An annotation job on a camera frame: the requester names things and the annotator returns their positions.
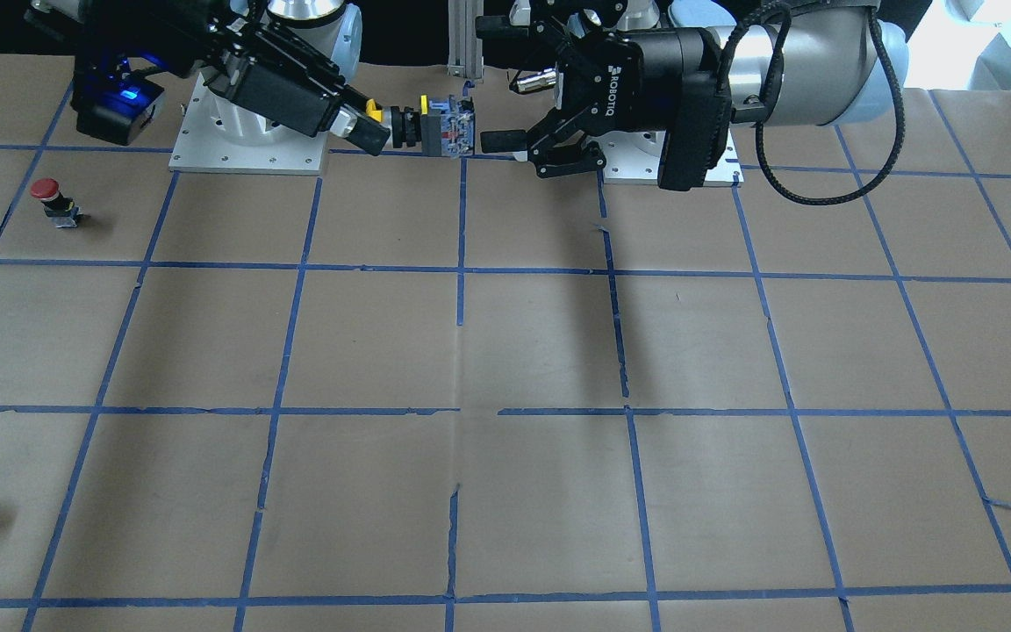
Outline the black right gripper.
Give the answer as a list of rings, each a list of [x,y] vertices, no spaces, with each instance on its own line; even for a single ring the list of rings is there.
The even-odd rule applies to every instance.
[[[172,75],[204,73],[210,92],[304,136],[329,131],[369,155],[391,141],[376,100],[301,36],[330,25],[344,1],[156,1],[154,47]]]

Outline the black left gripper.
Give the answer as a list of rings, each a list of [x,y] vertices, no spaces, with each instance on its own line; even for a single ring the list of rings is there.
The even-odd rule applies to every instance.
[[[702,187],[727,145],[731,92],[706,28],[618,31],[625,1],[534,1],[528,25],[477,18],[481,40],[529,40],[556,54],[558,105],[523,128],[481,131],[485,154],[528,157],[541,179],[606,167],[610,132],[665,133],[657,182]]]

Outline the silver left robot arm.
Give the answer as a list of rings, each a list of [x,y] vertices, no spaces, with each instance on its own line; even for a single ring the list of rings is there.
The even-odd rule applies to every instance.
[[[901,32],[879,19],[878,1],[763,1],[732,25],[682,25],[679,3],[662,15],[654,1],[518,1],[508,15],[477,17],[481,40],[547,49],[554,64],[518,77],[519,95],[551,90],[554,107],[526,131],[485,131],[488,154],[529,161],[540,177],[611,168],[609,133],[662,133],[658,187],[706,184],[725,159],[734,125],[753,126],[756,156],[771,187],[767,126],[824,126],[874,119],[891,97],[895,137],[870,192],[904,141]]]

